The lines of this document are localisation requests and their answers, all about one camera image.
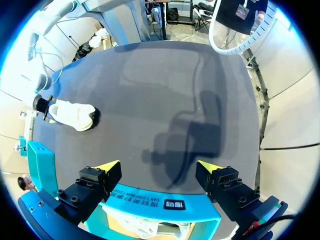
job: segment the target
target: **white sneaker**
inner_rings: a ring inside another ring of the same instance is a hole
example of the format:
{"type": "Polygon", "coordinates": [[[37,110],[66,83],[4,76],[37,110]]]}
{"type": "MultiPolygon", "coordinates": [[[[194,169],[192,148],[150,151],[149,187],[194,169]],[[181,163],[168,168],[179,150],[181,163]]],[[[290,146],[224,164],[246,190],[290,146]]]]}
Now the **white sneaker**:
{"type": "Polygon", "coordinates": [[[49,113],[57,122],[69,125],[79,132],[92,126],[95,111],[92,105],[62,100],[49,107],[49,113]]]}

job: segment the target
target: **gray mat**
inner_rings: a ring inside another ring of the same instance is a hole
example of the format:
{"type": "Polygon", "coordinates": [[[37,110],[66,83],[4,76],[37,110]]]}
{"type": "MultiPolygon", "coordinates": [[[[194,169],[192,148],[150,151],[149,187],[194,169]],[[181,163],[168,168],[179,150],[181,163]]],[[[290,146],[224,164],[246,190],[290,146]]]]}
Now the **gray mat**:
{"type": "Polygon", "coordinates": [[[145,190],[203,193],[197,160],[232,166],[253,186],[258,113],[238,55],[190,42],[130,44],[68,65],[52,88],[43,96],[92,104],[101,113],[85,132],[36,119],[34,140],[55,153],[60,188],[85,166],[114,160],[121,161],[121,184],[145,190]]]}

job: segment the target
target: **chair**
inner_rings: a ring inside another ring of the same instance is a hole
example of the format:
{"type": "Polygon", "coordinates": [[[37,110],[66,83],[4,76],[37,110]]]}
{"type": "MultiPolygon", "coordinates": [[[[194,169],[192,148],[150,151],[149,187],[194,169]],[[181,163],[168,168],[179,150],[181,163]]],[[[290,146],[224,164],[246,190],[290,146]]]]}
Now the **chair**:
{"type": "Polygon", "coordinates": [[[202,29],[203,27],[205,27],[207,29],[207,31],[209,32],[207,25],[211,23],[211,18],[212,18],[213,12],[200,9],[196,6],[193,8],[193,10],[194,10],[195,14],[198,16],[198,21],[195,25],[195,30],[198,31],[198,30],[202,29]]]}

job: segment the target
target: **white curved panel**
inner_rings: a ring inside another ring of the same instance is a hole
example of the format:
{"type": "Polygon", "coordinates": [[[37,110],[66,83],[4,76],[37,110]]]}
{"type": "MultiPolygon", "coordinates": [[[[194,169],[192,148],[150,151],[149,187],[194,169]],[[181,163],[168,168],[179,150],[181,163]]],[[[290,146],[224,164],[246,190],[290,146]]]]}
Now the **white curved panel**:
{"type": "MultiPolygon", "coordinates": [[[[288,150],[260,151],[261,198],[275,196],[288,204],[286,214],[296,214],[309,197],[315,178],[318,177],[320,147],[288,150]]],[[[289,221],[281,221],[272,227],[277,239],[289,221]]]]}
{"type": "Polygon", "coordinates": [[[303,40],[293,29],[276,21],[255,52],[269,98],[273,98],[303,78],[313,68],[303,40]]]}
{"type": "Polygon", "coordinates": [[[320,85],[316,70],[270,100],[262,149],[320,143],[320,85]]]}

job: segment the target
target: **screw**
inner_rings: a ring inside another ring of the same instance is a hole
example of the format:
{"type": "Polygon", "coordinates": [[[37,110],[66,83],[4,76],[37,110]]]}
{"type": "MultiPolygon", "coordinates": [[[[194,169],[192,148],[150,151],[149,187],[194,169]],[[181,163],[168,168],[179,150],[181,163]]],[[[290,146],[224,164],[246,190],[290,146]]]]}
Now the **screw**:
{"type": "Polygon", "coordinates": [[[77,196],[72,196],[70,200],[71,202],[73,202],[73,204],[77,204],[79,201],[79,198],[77,196]]]}
{"type": "Polygon", "coordinates": [[[65,191],[63,191],[62,189],[59,189],[59,190],[57,191],[57,193],[58,193],[58,195],[61,197],[61,196],[63,196],[63,195],[65,194],[65,191]]]}
{"type": "Polygon", "coordinates": [[[244,196],[239,198],[239,203],[241,203],[241,204],[245,203],[246,201],[247,201],[247,199],[244,196]]]}
{"type": "Polygon", "coordinates": [[[42,200],[38,201],[38,206],[39,207],[42,207],[43,205],[45,205],[44,201],[42,201],[42,200]]]}
{"type": "Polygon", "coordinates": [[[224,187],[225,189],[230,188],[230,186],[231,186],[230,182],[226,182],[226,183],[223,185],[223,187],[224,187]]]}

